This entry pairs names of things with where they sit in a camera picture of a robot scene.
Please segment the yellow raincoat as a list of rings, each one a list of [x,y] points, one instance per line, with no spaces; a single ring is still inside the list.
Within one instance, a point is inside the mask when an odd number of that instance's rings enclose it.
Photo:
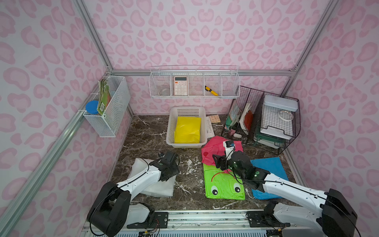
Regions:
[[[195,144],[200,143],[201,118],[178,117],[174,132],[174,143]]]

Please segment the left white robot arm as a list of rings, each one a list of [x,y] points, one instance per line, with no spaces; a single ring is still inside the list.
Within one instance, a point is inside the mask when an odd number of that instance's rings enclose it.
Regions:
[[[101,231],[100,236],[114,237],[121,229],[141,229],[140,237],[158,235],[167,228],[168,212],[156,212],[146,203],[131,201],[147,187],[166,182],[179,174],[177,153],[160,153],[156,160],[146,162],[136,175],[119,183],[107,182],[101,188],[87,215],[89,227]]]

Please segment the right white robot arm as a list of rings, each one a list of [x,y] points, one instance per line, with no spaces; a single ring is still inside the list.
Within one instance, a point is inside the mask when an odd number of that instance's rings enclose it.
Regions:
[[[294,206],[277,202],[266,206],[268,223],[290,223],[322,231],[328,237],[353,237],[359,234],[357,213],[345,196],[335,190],[320,191],[278,177],[253,166],[242,151],[213,155],[217,168],[232,171],[238,181],[254,190],[273,194],[294,202]]]

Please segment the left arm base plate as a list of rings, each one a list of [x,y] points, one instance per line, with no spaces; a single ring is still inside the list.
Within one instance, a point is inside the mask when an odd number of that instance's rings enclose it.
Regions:
[[[166,229],[168,226],[168,217],[168,212],[154,212],[148,216],[146,221],[129,224],[126,227],[127,229],[150,229],[155,227]]]

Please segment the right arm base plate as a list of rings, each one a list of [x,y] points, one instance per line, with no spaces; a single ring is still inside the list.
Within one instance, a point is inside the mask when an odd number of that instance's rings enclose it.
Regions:
[[[286,228],[291,226],[290,223],[281,222],[273,214],[265,213],[264,211],[248,211],[245,217],[248,219],[251,228]]]

